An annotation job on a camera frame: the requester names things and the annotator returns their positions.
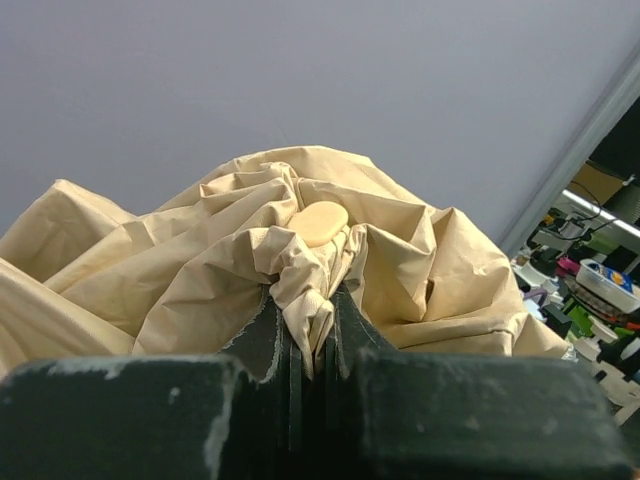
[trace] green object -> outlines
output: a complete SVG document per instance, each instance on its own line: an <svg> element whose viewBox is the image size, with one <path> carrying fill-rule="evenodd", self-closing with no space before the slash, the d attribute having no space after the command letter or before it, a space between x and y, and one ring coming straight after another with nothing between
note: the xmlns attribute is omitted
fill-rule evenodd
<svg viewBox="0 0 640 480"><path fill-rule="evenodd" d="M571 306L572 302L575 303L574 300L569 300L566 306ZM579 338L593 336L593 332L591 331L593 322L589 319L589 315L590 313L580 305L575 306L567 315L571 319L571 332L576 337ZM624 338L628 337L629 335L633 335L632 330L628 330L622 327L615 327L613 331L616 333L616 335L618 335L618 338Z"/></svg>
<svg viewBox="0 0 640 480"><path fill-rule="evenodd" d="M572 302L575 303L575 300L569 300L567 307L569 307ZM578 305L574 307L567 316L571 319L571 331L577 337L593 336L593 332L591 331L593 322L589 320L589 313L587 313L584 308Z"/></svg>
<svg viewBox="0 0 640 480"><path fill-rule="evenodd" d="M596 252L602 253L603 255L609 255L618 247L618 243L599 232L594 233L591 240L584 245L585 247L593 248Z"/></svg>

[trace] crumpled cloth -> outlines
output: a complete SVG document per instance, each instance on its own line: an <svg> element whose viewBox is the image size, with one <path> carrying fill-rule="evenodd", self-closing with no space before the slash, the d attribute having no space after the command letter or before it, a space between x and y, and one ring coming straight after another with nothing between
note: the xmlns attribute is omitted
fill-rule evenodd
<svg viewBox="0 0 640 480"><path fill-rule="evenodd" d="M323 200L349 223L309 248L286 227ZM0 257L0 375L43 357L216 352L260 311L265 286L312 375L341 282L402 350L567 350L462 212L324 147L236 158L142 216L59 180L0 239Z"/></svg>

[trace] foam pad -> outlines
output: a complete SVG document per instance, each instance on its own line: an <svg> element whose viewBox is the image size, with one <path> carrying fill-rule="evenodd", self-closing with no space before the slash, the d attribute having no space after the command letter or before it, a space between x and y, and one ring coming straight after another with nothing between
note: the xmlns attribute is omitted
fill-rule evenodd
<svg viewBox="0 0 640 480"><path fill-rule="evenodd" d="M287 228L302 237L309 248L329 243L349 221L342 205L334 202L316 202L289 221Z"/></svg>

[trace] white wall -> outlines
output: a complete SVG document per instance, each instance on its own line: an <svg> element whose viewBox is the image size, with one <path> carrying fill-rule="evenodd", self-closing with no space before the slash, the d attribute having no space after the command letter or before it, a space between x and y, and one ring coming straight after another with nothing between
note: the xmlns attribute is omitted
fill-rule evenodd
<svg viewBox="0 0 640 480"><path fill-rule="evenodd" d="M2 2L0 232L54 178L142 213L313 143L497 239L638 25L637 0Z"/></svg>

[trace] red object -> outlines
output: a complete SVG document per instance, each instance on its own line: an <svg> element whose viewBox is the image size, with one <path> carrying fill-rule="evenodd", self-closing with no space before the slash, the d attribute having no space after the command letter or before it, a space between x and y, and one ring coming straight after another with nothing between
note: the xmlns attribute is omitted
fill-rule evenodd
<svg viewBox="0 0 640 480"><path fill-rule="evenodd" d="M571 275L577 275L580 270L580 264L578 262L574 262L569 257L562 257L558 260L558 266Z"/></svg>

